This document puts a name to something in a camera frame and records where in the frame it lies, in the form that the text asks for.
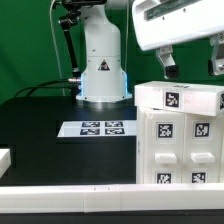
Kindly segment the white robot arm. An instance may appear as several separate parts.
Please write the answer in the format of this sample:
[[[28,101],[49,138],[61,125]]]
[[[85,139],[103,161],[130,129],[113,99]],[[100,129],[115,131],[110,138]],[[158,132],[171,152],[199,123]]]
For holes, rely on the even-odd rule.
[[[154,50],[165,77],[176,78],[179,68],[171,52],[175,44],[224,32],[224,0],[132,0],[137,43]],[[81,8],[86,43],[86,69],[81,74],[78,100],[114,103],[129,99],[127,75],[121,67],[119,29],[105,14],[105,6]]]

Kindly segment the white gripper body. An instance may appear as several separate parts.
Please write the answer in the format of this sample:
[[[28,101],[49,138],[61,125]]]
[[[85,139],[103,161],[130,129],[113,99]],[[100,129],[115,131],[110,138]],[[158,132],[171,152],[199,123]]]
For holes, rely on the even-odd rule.
[[[143,51],[224,31],[224,0],[135,0],[132,17]]]

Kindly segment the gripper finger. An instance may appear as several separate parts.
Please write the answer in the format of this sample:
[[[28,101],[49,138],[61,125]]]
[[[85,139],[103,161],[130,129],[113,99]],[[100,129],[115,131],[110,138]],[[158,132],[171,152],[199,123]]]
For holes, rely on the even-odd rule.
[[[175,63],[172,53],[173,48],[171,45],[156,50],[156,57],[163,67],[166,79],[174,79],[179,76],[179,66]]]
[[[213,47],[212,56],[208,60],[208,72],[211,76],[224,74],[224,33],[218,33],[210,38]]]

